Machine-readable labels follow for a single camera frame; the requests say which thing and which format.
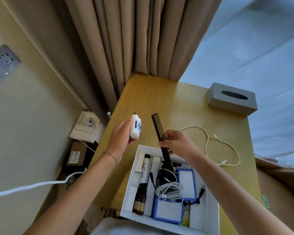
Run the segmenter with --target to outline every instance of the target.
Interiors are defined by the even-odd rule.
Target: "forearm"
[[[294,234],[206,155],[199,153],[191,157],[189,163],[200,174],[239,234]]]
[[[24,234],[74,234],[115,165],[103,154]]]

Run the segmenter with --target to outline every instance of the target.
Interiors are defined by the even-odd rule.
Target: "thin bracelet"
[[[108,153],[108,152],[106,152],[106,151],[104,151],[103,153],[106,153],[106,154],[110,155],[111,157],[113,157],[114,160],[117,162],[117,164],[119,164],[118,160],[117,160],[117,159],[116,159],[111,153]]]

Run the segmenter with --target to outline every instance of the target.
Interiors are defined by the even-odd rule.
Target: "desk surface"
[[[114,126],[137,112],[142,120],[142,134],[139,141],[129,145],[122,161],[114,169],[99,192],[94,203],[121,210],[130,170],[137,145],[159,147],[151,115],[159,113],[164,130],[181,129],[196,125],[209,135],[207,154],[217,163],[228,160],[237,163],[237,155],[227,145],[213,139],[216,134],[222,141],[230,143],[241,156],[241,163],[235,167],[222,167],[254,198],[261,202],[254,152],[247,116],[207,105],[207,88],[176,82],[161,77],[132,73],[112,114],[109,124],[100,139],[93,164],[106,149]],[[206,136],[198,128],[185,129],[184,133],[204,151]],[[230,220],[220,208],[221,234],[237,234]]]

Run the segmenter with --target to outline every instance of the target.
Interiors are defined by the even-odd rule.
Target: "open box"
[[[138,145],[134,163],[132,166],[129,181],[126,187],[126,193],[122,204],[120,215],[133,221],[137,221],[149,226],[153,226],[166,231],[178,233],[178,234],[197,234],[197,235],[220,235],[220,224],[219,224],[219,203],[206,187],[206,191],[200,199],[200,204],[191,205],[190,208],[190,227],[178,224],[172,224],[164,221],[155,220],[147,215],[138,215],[132,212],[136,191],[133,190],[134,186],[138,186],[135,176],[137,171],[135,170],[136,165],[139,163],[139,153],[149,154],[150,160],[153,157],[163,158],[161,149],[153,148],[144,145]],[[187,164],[187,162],[181,157],[173,154],[171,156],[172,162]],[[205,186],[204,181],[200,175],[193,168],[195,184],[197,194],[199,194],[200,188]]]

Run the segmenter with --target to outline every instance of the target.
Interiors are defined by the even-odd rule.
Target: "tissue box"
[[[132,212],[135,194],[137,191],[137,185],[135,178],[138,172],[135,171],[136,164],[138,163],[139,153],[145,153],[150,155],[150,159],[153,157],[163,158],[161,149],[148,147],[144,145],[138,145],[136,155],[134,158],[131,174],[126,187],[126,193],[124,196],[122,209],[120,215],[122,217],[137,221],[143,224],[147,224],[152,227],[163,229],[169,232],[178,234],[196,234],[196,235],[220,235],[219,224],[219,204],[209,189],[206,187],[206,191],[203,197],[200,199],[200,204],[191,205],[190,208],[190,227],[184,225],[178,225],[168,223],[165,221],[155,220],[147,215],[137,215]],[[171,156],[172,162],[187,164],[187,162],[177,155]],[[194,170],[194,179],[196,183],[196,193],[199,194],[200,189],[204,184],[199,174]]]
[[[254,92],[215,82],[208,89],[208,105],[244,115],[258,109]]]

